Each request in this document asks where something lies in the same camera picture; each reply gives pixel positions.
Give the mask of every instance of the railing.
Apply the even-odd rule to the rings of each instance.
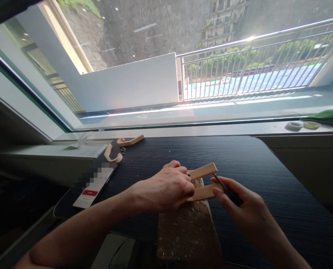
[[[307,87],[332,54],[333,19],[184,53],[183,100]]]
[[[64,103],[70,108],[73,113],[85,111],[81,104],[77,101],[76,97],[74,97],[72,92],[66,87],[64,83],[54,84],[53,86],[55,86],[55,92],[59,95],[59,97],[64,101]]]

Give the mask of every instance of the stone wall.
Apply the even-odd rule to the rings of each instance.
[[[203,29],[216,14],[213,11],[216,1],[221,2],[96,0],[94,3],[102,18],[89,11],[63,10],[63,13],[96,71],[170,52],[191,52],[219,43],[220,40],[216,39],[202,42],[205,39]],[[222,1],[224,7],[239,2]],[[249,0],[241,10],[242,14],[230,30],[234,33],[232,40],[333,18],[333,0]],[[231,40],[222,37],[221,41]]]

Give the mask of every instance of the black table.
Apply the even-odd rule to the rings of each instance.
[[[113,144],[112,156],[119,147]],[[260,194],[292,245],[312,268],[333,268],[333,216],[259,139],[249,136],[145,138],[126,148],[110,181],[95,202],[112,197],[139,180],[157,173],[164,164],[178,160],[188,169],[214,162],[218,175],[227,176]],[[104,156],[96,165],[106,162]],[[211,184],[210,177],[204,184]],[[81,190],[71,189],[55,208],[55,216],[68,219],[80,211],[72,206]],[[214,198],[209,200],[224,260],[252,268],[272,265],[241,234]],[[125,219],[111,232],[157,243],[158,215]]]

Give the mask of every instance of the forearm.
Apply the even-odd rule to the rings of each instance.
[[[281,229],[267,235],[265,241],[258,247],[276,268],[311,268]]]
[[[35,265],[72,265],[100,244],[111,227],[137,213],[133,196],[122,192],[61,224],[31,249],[29,257]]]

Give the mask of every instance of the window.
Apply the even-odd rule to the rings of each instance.
[[[218,1],[218,11],[224,9],[224,0],[219,0]]]
[[[198,3],[46,0],[0,25],[0,58],[72,130],[333,108],[333,6]]]

